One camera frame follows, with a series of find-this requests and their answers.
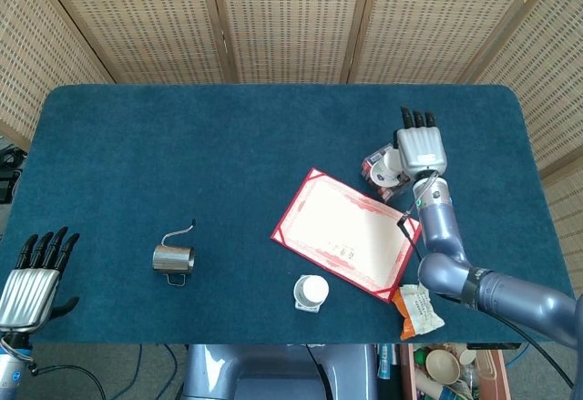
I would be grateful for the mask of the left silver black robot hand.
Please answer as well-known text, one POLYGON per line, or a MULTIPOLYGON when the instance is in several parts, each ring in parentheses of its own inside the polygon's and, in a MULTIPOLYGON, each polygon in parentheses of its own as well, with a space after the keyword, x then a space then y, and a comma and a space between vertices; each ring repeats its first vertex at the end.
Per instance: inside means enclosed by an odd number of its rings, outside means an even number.
POLYGON ((43 236, 31 235, 19 252, 1 294, 1 331, 31 334, 46 323, 72 312, 74 296, 56 306, 58 286, 80 235, 67 236, 67 227, 43 236))

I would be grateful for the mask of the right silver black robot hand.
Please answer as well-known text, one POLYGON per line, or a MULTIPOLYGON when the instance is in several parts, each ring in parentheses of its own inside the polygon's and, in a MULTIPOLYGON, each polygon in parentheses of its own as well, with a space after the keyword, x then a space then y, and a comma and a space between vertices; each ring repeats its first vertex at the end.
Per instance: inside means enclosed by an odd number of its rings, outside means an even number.
POLYGON ((404 126, 395 137, 403 173, 413 180, 428 178, 435 172, 443 176, 447 157, 434 114, 411 111, 406 106, 400 110, 404 126))

